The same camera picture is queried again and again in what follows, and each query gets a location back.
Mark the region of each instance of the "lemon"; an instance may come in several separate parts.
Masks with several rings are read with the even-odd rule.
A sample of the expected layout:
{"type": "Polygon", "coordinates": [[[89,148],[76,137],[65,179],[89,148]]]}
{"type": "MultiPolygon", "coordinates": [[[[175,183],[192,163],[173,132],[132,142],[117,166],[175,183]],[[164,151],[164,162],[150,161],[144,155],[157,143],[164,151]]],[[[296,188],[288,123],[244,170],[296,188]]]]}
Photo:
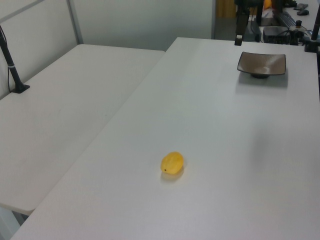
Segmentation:
{"type": "Polygon", "coordinates": [[[166,174],[176,174],[184,165],[184,157],[180,152],[173,151],[162,159],[161,170],[166,174]]]}

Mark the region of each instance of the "plate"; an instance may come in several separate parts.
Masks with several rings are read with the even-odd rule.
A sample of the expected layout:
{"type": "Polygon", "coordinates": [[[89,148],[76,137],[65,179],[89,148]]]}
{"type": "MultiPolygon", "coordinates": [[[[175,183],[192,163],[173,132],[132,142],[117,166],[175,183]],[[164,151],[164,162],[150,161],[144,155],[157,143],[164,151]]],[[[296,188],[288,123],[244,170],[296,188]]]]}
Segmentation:
{"type": "Polygon", "coordinates": [[[238,70],[258,79],[271,75],[283,75],[286,73],[286,55],[243,51],[239,59],[238,70]]]}

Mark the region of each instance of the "wall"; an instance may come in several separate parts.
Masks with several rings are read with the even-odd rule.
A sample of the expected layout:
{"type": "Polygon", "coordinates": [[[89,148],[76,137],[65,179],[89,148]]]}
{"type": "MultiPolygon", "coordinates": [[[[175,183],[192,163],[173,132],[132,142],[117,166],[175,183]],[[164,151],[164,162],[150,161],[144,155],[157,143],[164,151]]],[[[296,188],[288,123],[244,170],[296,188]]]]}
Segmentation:
{"type": "MultiPolygon", "coordinates": [[[[77,45],[66,0],[40,1],[0,24],[23,83],[77,45]]],[[[7,94],[7,63],[0,52],[0,99],[7,94]]]]}
{"type": "Polygon", "coordinates": [[[210,39],[216,0],[70,0],[85,44],[166,51],[177,37],[210,39]]]}

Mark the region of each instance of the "table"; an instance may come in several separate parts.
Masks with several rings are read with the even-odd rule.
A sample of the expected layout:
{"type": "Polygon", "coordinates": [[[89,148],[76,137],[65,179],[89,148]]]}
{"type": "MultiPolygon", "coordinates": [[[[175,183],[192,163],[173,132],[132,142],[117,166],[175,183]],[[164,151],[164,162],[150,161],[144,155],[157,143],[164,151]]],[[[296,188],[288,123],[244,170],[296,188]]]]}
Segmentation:
{"type": "Polygon", "coordinates": [[[309,6],[306,8],[309,11],[309,15],[299,16],[297,15],[297,10],[294,10],[293,7],[285,7],[283,11],[288,12],[294,20],[301,20],[302,26],[307,30],[313,30],[315,26],[316,16],[319,8],[319,3],[317,0],[304,0],[297,1],[297,3],[308,4],[309,6]]]}
{"type": "Polygon", "coordinates": [[[0,207],[29,215],[162,51],[78,45],[0,101],[0,207]]]}
{"type": "Polygon", "coordinates": [[[318,239],[319,123],[314,53],[177,38],[12,239],[318,239]],[[242,51],[286,74],[237,71],[242,51]]]}

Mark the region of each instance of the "keyboard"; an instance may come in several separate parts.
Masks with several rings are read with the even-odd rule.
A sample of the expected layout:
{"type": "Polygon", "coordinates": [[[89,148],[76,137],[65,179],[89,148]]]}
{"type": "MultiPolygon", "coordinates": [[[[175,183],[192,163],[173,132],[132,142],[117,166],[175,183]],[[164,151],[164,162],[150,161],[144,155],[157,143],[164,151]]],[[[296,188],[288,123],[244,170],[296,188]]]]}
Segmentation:
{"type": "Polygon", "coordinates": [[[290,28],[291,26],[296,25],[296,21],[286,11],[284,12],[273,11],[273,17],[277,19],[279,23],[284,27],[290,28]]]}

